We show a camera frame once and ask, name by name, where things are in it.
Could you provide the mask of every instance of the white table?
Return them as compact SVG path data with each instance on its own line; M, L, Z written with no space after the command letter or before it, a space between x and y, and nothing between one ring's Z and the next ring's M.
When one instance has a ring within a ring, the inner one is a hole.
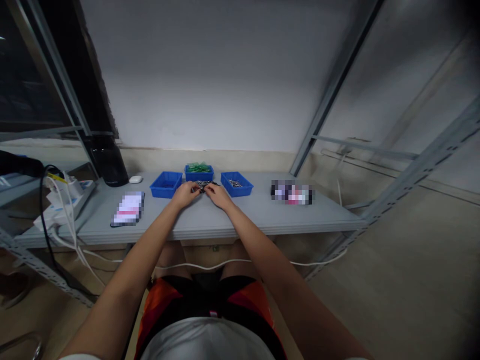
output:
M149 186L160 172L142 172L138 184L108 187L98 181L96 189L80 212L75 225L78 236L88 245L134 243L160 214L170 199L152 197ZM242 173L254 188L249 196L232 198L233 202L266 234L300 234L353 231L361 228L364 221L357 215L339 206L336 202L316 192L312 205L285 205L272 200L272 180L294 180L289 173L245 172ZM213 178L220 184L220 173ZM128 191L145 192L144 210L135 226L110 227L112 215ZM70 233L66 225L59 234L67 239ZM235 237L237 234L228 216L216 207L206 194L201 194L179 215L171 234L172 240ZM15 241L25 248L44 248L43 232L32 227Z

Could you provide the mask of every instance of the person's arm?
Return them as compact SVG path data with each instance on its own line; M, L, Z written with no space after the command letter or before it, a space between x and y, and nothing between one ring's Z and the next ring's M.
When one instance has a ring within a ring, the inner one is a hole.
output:
M230 218L304 359L372 359L310 290L279 248L232 202L227 192L213 184L207 185L205 192Z
M194 182L182 184L161 214L132 247L85 322L62 351L120 359L147 283L179 211L200 194Z

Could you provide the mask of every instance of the small blue bin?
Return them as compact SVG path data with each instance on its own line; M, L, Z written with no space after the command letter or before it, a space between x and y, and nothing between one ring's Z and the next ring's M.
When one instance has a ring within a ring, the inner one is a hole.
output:
M238 181L242 187L233 187L229 180ZM222 172L220 181L232 198L248 196L254 188L254 186L238 171Z
M214 168L208 165L210 172L187 172L189 169L188 164L185 165L185 180L186 181L213 181L214 180Z
M150 185L151 195L154 198L173 198L182 184L182 175L181 172L163 171Z

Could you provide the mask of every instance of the black cable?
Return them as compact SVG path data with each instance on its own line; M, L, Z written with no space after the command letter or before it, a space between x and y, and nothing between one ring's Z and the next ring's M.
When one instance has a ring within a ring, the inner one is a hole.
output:
M43 184L44 184L44 176L45 174L47 173L48 169L49 168L53 168L55 169L56 172L58 172L59 176L61 178L63 178L64 176L62 175L62 172L59 170L58 167L54 166L54 165L47 165L43 168L43 173L40 177L40 190L39 190L39 206L40 206L40 218L41 218L41 225L43 226L43 235L45 236L45 241L46 241L46 246L48 247L48 252L50 253L50 258L51 258L51 262L53 263L53 267L56 269L56 271L58 272L58 274L63 278L63 280L65 280L66 284L74 289L74 290L77 290L79 292L81 292L82 294L86 295L86 296L95 296L95 297L98 297L99 295L95 295L95 294L92 294L91 292L89 291L84 291L80 288L77 288L77 287L73 287L72 285L70 285L69 281L67 280L66 276L64 275L64 273L60 270L59 268L59 265L57 264L57 261L55 260L55 256L54 256L54 251L52 250L52 245L50 244L50 238L49 238L49 234L47 233L47 226L45 225L45 218L44 218L44 204L43 204Z

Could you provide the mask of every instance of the metal rack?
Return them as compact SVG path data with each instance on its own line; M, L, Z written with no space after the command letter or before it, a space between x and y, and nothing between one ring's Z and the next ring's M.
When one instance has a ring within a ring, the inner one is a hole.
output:
M58 54L55 42L52 39L49 28L43 17L42 11L35 1L27 0L29 16L26 15L20 0L9 1L14 6L26 24L26 36L37 46L40 57L43 61L51 81L53 82L58 94L62 100L62 104L68 114L71 126L64 126L52 129L43 129L36 131L26 131L17 133L0 134L0 142L13 139L21 139L32 136L44 136L49 134L59 134L62 132L75 131L78 139L82 142L83 148L88 155L90 162L90 154L83 144L82 136L79 132L83 132L86 136L92 135L85 116L82 113L75 91L69 81L69 77L63 66L62 60ZM353 148L361 148L375 152L379 155L391 158L408 159L411 161L410 166L399 176L376 200L366 203L354 204L346 209L354 209L367 207L363 214L363 221L358 223L357 227L343 228L341 235L332 243L320 262L330 260L341 253L346 247L353 243L368 228L377 222L383 214L392 209L398 201L405 197L413 188L424 180L432 171L439 166L444 160L448 159L460 146L471 139L480 130L480 97L457 118L451 125L440 134L421 154L413 154L408 152L391 151L372 146L362 145L354 142L344 141L340 139L320 136L323 124L328 118L334 101L341 90L341 87L349 73L355 58L357 57L362 45L377 17L383 0L370 0L362 3L361 9L356 21L351 27L350 34L345 41L344 48L338 59L335 61L336 68L330 76L329 85L318 107L318 111L308 129L305 139L295 158L290 174L296 177L302 165L307 158L310 150L313 148L317 140L327 141L331 143L348 145ZM52 282L54 285L70 294L82 303L91 307L95 302L94 296L84 295L82 292L68 286L67 282L59 275L58 270L53 266L51 260L44 252L33 253L26 247L21 245L21 241L15 241L17 235L12 223L0 212L0 243L1 245L25 262L28 266L36 270L44 278ZM323 266L317 266L310 272L306 279L309 280L317 274ZM73 277L60 268L60 271L67 276L68 282L78 289L86 289L82 287Z
M290 174L297 176L305 159L317 140L339 145L349 146L372 151L383 157L410 160L410 165L388 186L380 196L372 201L353 204L346 209L367 208L362 214L366 224L356 231L342 232L341 235L330 245L325 254L317 259L318 262L326 262L337 257L350 244L365 233L371 225L376 223L386 212L390 211L402 198L407 196L422 180L426 179L433 170L454 154L461 146L480 131L480 96L465 108L460 116L428 145L420 154L410 152L392 151L379 147L345 141L331 137L320 136L322 127L327 120L335 99L350 71L355 59L367 37L367 34L375 21L383 1L370 1L363 6L364 13L360 14L351 28L345 42L343 51L336 59L336 69L330 75L329 85L320 102L318 110L307 131L303 143L291 167ZM305 279L312 279L326 265L319 265L308 273Z
M82 112L82 108L79 104L79 100L75 94L73 86L67 75L67 71L63 65L60 54L57 50L52 34L37 1L27 0L22 2L20 0L8 0L8 7L15 19L17 26L20 29L20 33L26 43L32 47L30 53L34 57L35 64L41 72L42 79L48 83L48 85L54 89L55 95L58 96L62 110L68 117L71 126L54 127L48 129L23 131L23 132L10 132L1 133L0 142L25 139L31 137L43 137L53 134L61 134L68 132L75 132L77 138L83 146L83 150L88 156L88 160L91 164L91 170L98 178L97 171L95 169L93 160L90 153L84 144L83 137L91 136L90 130L85 116ZM78 163L70 164L70 170L77 167ZM32 191L32 185L37 182L32 182L24 186L25 191L19 191L22 189L5 190L5 192L17 193L18 197L25 195L29 191ZM80 300L83 304L91 307L95 302L95 296L85 295L88 294L88 290L84 288L73 276L71 276L65 269L59 264L56 266L52 263L48 254L43 252L33 253L25 247L19 245L14 237L19 233L19 230L8 218L5 212L0 211L0 245L7 249L10 253L14 254L19 260L27 264L34 269L37 273L43 276L48 281L52 282L55 286L62 289L72 297ZM73 287L83 291L80 292L71 288L64 277L58 273L58 269L63 273L63 276L67 278L68 283Z

